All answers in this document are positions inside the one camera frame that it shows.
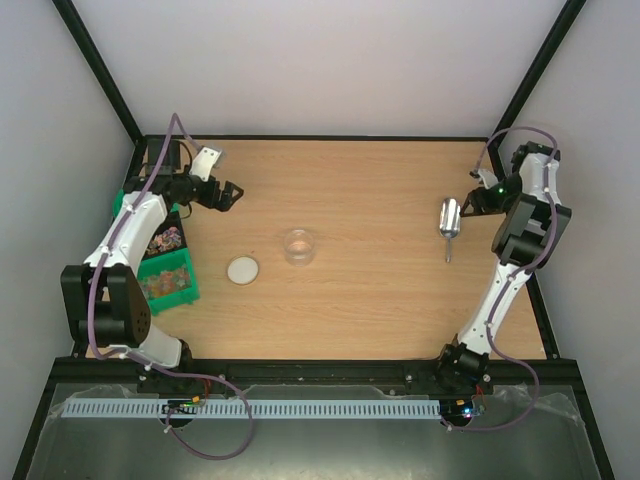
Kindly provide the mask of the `green bin of sticks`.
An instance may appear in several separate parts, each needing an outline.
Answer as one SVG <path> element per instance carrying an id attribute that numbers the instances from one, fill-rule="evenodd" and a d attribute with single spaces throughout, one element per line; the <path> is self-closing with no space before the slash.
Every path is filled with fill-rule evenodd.
<path id="1" fill-rule="evenodd" d="M 124 198 L 124 190 L 120 189 L 116 196 L 115 199 L 113 201 L 112 204 L 112 219 L 115 220 L 122 208 L 122 203 L 123 203 L 123 198 Z"/>

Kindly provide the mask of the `green bin of gummies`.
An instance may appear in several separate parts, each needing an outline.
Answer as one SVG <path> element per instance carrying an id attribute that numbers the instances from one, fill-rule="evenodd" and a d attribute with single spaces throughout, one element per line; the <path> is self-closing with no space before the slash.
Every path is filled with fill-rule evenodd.
<path id="1" fill-rule="evenodd" d="M 153 316 L 200 299 L 191 255 L 186 248 L 143 260 L 137 280 Z"/>

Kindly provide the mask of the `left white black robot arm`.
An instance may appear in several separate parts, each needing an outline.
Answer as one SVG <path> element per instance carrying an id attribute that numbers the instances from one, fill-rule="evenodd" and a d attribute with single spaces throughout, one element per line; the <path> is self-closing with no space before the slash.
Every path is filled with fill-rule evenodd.
<path id="1" fill-rule="evenodd" d="M 66 266 L 60 277 L 72 338 L 94 356 L 141 362 L 146 369 L 178 367 L 188 348 L 152 322 L 151 309 L 136 275 L 153 234 L 171 208 L 196 202 L 226 212 L 244 191 L 212 174 L 223 153 L 198 150 L 182 172 L 134 177 L 124 188 L 120 210 L 103 240 L 79 265 Z"/>

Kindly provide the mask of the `black bin of lollipops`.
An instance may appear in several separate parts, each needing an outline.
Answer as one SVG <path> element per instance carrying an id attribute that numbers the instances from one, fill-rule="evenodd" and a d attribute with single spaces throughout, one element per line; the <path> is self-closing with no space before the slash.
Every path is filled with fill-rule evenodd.
<path id="1" fill-rule="evenodd" d="M 148 260 L 186 247 L 187 241 L 180 213 L 177 210 L 170 211 L 167 218 L 152 234 L 143 259 Z"/>

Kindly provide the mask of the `metal candy scoop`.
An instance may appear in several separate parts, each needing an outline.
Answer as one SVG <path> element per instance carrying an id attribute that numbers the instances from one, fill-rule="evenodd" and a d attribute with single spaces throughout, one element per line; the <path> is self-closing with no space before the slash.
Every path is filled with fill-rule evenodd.
<path id="1" fill-rule="evenodd" d="M 461 230 L 461 215 L 459 202 L 452 197 L 446 198 L 442 205 L 439 218 L 439 233 L 445 239 L 445 261 L 451 262 L 452 241 Z"/>

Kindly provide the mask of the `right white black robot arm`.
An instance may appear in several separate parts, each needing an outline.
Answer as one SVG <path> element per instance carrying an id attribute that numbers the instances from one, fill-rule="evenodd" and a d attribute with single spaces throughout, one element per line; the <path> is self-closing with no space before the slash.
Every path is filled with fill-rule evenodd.
<path id="1" fill-rule="evenodd" d="M 446 391 L 474 388 L 484 380 L 495 337 L 513 301 L 533 273 L 543 267 L 571 220 L 572 210 L 557 193 L 557 146 L 528 142 L 512 157 L 512 173 L 500 180 L 486 169 L 472 176 L 479 186 L 462 204 L 444 202 L 441 225 L 447 240 L 464 217 L 502 214 L 491 246 L 496 256 L 489 286 L 467 324 L 445 345 L 435 379 Z"/>

